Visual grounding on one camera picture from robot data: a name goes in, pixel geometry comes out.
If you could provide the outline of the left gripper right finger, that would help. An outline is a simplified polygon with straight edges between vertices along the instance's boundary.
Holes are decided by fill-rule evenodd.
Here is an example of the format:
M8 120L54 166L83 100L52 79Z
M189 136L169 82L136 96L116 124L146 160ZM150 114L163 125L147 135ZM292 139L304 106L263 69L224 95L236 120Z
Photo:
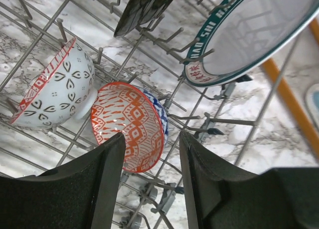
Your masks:
M191 229L316 229L317 167L241 169L179 135L188 226Z

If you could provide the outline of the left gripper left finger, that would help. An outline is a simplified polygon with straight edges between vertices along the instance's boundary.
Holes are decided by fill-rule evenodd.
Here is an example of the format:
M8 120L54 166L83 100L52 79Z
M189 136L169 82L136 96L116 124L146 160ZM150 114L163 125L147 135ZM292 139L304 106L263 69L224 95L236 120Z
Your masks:
M1 177L1 228L109 229L125 149L124 135L118 133L39 176Z

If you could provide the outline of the blue zigzag patterned bowl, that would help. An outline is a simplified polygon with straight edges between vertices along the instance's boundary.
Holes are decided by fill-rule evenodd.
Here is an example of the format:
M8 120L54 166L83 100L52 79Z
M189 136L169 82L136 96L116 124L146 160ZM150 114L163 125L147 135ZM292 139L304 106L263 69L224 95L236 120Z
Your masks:
M112 82L100 88L91 109L91 123L99 145L115 134L123 133L125 171L148 171L164 149L159 113L145 93L130 84Z

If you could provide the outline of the red patterned glass bowl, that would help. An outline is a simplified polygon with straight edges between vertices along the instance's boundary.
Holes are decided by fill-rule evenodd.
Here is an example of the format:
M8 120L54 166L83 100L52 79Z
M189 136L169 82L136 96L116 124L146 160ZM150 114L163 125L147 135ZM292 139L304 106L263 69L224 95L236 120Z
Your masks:
M30 87L10 124L50 129L80 119L97 97L93 60L78 38L69 40Z

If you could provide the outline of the blue rimmed white plate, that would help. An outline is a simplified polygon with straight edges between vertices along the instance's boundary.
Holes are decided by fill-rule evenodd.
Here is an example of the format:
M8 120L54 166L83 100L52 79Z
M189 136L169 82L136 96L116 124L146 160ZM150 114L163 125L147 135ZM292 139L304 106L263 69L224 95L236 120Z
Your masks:
M184 75L197 87L233 81L270 58L318 11L319 0L223 0L197 33Z

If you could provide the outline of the black rimmed cream plate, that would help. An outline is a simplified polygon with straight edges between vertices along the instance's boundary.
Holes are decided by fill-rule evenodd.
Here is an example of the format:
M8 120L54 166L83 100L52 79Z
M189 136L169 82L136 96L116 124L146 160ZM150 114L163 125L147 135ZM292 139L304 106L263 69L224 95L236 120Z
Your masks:
M126 35L136 27L163 14L173 0L129 0L117 24L114 37Z

